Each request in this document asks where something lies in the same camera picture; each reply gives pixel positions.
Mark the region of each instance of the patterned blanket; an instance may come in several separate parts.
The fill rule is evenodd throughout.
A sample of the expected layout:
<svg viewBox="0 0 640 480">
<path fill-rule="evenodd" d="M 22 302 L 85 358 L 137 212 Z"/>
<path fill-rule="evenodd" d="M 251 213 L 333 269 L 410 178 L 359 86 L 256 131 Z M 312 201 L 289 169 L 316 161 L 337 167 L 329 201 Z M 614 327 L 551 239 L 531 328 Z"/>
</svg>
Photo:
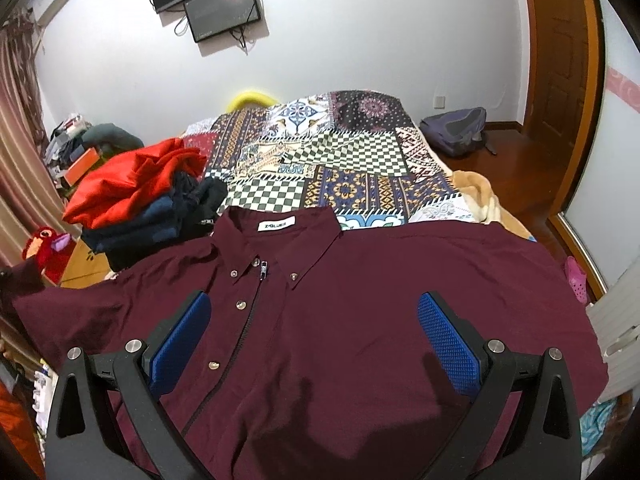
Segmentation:
<svg viewBox="0 0 640 480">
<path fill-rule="evenodd" d="M 344 229 L 400 225 L 420 211 L 421 219 L 475 221 L 449 168 L 385 94 L 331 92 L 246 108 L 192 124 L 184 139 L 209 157 L 204 175 L 228 183 L 224 206 L 331 206 Z"/>
</svg>

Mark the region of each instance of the purple backpack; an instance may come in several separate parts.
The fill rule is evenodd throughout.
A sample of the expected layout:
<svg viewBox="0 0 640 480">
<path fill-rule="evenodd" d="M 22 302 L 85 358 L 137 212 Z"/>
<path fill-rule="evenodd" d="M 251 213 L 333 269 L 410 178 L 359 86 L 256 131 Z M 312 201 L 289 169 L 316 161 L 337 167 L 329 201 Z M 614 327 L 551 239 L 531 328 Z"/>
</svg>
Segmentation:
<svg viewBox="0 0 640 480">
<path fill-rule="evenodd" d="M 482 131 L 486 124 L 486 110 L 482 107 L 457 110 L 427 117 L 420 123 L 420 130 L 432 148 L 449 156 L 462 156 L 480 148 L 487 148 Z"/>
</svg>

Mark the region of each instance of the pink shoe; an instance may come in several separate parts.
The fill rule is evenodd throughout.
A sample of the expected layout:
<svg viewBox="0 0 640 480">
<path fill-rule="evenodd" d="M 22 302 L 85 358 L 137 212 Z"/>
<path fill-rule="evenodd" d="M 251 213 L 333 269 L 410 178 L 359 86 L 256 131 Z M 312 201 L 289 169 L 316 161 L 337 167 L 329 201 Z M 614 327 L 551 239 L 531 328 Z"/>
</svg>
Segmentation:
<svg viewBox="0 0 640 480">
<path fill-rule="evenodd" d="M 573 256 L 569 256 L 564 263 L 564 275 L 574 290 L 575 297 L 580 303 L 589 303 L 587 295 L 587 273 L 582 270 Z"/>
</svg>

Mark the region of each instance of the metal screw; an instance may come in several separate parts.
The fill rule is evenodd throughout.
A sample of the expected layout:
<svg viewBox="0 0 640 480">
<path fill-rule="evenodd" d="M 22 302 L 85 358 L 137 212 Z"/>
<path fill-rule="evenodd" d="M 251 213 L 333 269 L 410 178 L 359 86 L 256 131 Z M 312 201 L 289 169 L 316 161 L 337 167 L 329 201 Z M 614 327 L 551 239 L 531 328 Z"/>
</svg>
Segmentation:
<svg viewBox="0 0 640 480">
<path fill-rule="evenodd" d="M 69 359 L 73 360 L 73 359 L 78 359 L 81 353 L 82 353 L 82 350 L 79 349 L 77 346 L 74 346 L 71 350 L 69 350 L 69 352 L 66 353 L 66 356 Z"/>
<path fill-rule="evenodd" d="M 133 352 L 137 352 L 141 348 L 142 348 L 142 341 L 140 341 L 140 339 L 132 339 L 124 346 L 124 349 L 130 354 L 133 354 Z"/>
<path fill-rule="evenodd" d="M 491 339 L 487 346 L 494 354 L 501 354 L 504 352 L 504 343 L 499 339 Z"/>
<path fill-rule="evenodd" d="M 557 348 L 550 348 L 549 357 L 551 357 L 554 361 L 559 361 L 560 359 L 562 359 L 562 352 Z"/>
</svg>

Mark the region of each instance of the yellow curved object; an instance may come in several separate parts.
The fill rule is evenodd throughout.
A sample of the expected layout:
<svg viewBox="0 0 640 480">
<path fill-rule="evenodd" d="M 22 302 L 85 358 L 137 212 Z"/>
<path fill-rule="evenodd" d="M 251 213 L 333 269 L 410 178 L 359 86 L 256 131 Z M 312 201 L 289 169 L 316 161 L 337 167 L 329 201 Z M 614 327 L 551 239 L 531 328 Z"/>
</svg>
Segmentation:
<svg viewBox="0 0 640 480">
<path fill-rule="evenodd" d="M 261 94 L 260 92 L 242 92 L 229 103 L 229 106 L 226 107 L 226 113 L 241 110 L 248 105 L 258 105 L 262 108 L 269 108 L 276 104 L 278 104 L 276 99 L 269 97 L 268 95 Z"/>
</svg>

